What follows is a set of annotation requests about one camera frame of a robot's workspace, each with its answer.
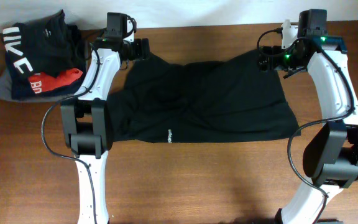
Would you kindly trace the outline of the black t-shirt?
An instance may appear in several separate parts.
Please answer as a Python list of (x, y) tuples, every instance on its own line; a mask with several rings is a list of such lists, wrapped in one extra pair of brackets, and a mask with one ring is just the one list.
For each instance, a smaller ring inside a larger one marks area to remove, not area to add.
[(248, 142), (289, 138), (298, 122), (278, 73), (251, 50), (227, 61), (179, 65), (152, 55), (108, 96), (114, 141)]

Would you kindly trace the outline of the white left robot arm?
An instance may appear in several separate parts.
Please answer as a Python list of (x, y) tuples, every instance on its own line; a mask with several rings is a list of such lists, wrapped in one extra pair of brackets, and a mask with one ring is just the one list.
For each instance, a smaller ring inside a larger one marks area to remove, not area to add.
[(78, 223), (109, 223), (105, 173), (113, 130), (106, 104), (115, 74), (125, 61), (150, 57), (148, 39), (98, 38), (91, 63), (74, 98), (60, 105), (63, 133), (78, 172)]

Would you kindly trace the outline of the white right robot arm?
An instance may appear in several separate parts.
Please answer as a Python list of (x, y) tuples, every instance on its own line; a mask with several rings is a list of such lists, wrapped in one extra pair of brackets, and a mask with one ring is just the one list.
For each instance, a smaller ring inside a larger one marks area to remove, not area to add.
[(358, 99), (347, 68), (347, 47), (341, 37), (306, 35), (280, 47), (257, 46), (270, 68), (292, 76), (306, 71), (318, 94), (322, 118), (300, 126), (321, 129), (303, 153), (303, 172), (291, 155), (294, 136), (287, 144), (290, 167), (301, 184), (292, 200), (280, 208), (274, 223), (320, 223), (328, 203), (358, 181)]

